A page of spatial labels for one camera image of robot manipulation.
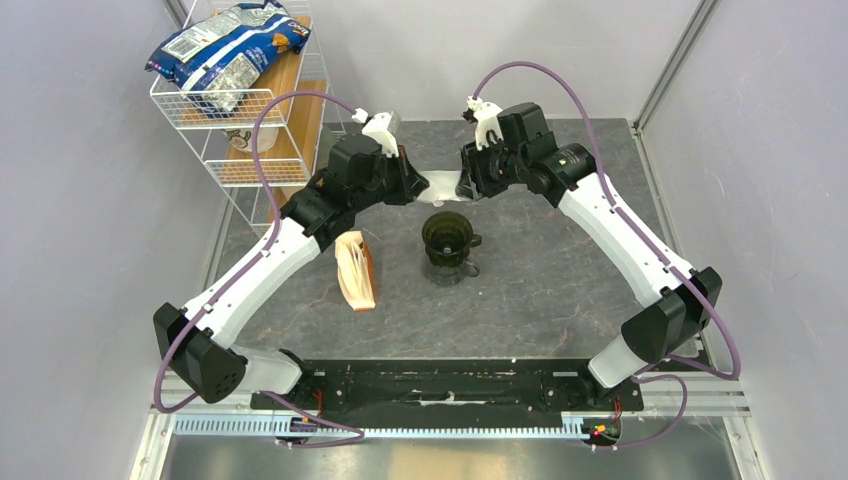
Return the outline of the white paper coffee filter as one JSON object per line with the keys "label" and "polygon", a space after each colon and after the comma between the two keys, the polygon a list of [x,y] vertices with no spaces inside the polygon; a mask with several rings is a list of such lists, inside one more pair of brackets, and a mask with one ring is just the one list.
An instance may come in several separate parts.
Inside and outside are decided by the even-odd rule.
{"label": "white paper coffee filter", "polygon": [[458,170],[431,170],[423,171],[421,175],[428,182],[426,187],[416,198],[417,202],[431,204],[441,207],[446,202],[463,202],[467,198],[457,193],[461,172]]}

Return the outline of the dark green coffee dripper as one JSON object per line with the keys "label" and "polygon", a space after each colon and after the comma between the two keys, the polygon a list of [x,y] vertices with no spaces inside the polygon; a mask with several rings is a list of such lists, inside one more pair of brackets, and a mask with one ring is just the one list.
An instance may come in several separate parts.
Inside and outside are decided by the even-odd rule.
{"label": "dark green coffee dripper", "polygon": [[425,253],[436,267],[457,268],[482,244],[471,222],[462,214],[443,211],[430,216],[421,230]]}

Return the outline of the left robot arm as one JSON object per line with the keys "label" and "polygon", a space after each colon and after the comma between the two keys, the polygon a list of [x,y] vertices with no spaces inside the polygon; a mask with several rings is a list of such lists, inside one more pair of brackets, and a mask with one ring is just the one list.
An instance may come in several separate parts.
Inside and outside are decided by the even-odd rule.
{"label": "left robot arm", "polygon": [[299,269],[343,233],[358,213],[375,204],[404,206],[428,188],[405,150],[383,152],[362,134],[343,136],[328,164],[281,208],[259,242],[204,292],[177,307],[163,303],[153,315],[162,365],[191,389],[191,398],[217,403],[240,385],[269,390],[290,408],[307,405],[314,383],[290,354],[237,346],[254,313]]}

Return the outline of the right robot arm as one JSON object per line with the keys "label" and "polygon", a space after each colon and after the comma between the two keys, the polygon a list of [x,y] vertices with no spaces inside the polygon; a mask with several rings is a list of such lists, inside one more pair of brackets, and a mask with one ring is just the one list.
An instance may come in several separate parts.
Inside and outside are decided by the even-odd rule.
{"label": "right robot arm", "polygon": [[559,146],[539,105],[502,109],[471,98],[463,116],[474,124],[475,138],[461,150],[458,195],[493,198],[512,185],[524,185],[543,196],[589,234],[642,307],[589,361],[589,374],[577,382],[585,406],[604,408],[616,398],[620,383],[709,325],[702,302],[716,302],[722,280],[711,267],[695,269],[648,229],[583,145]]}

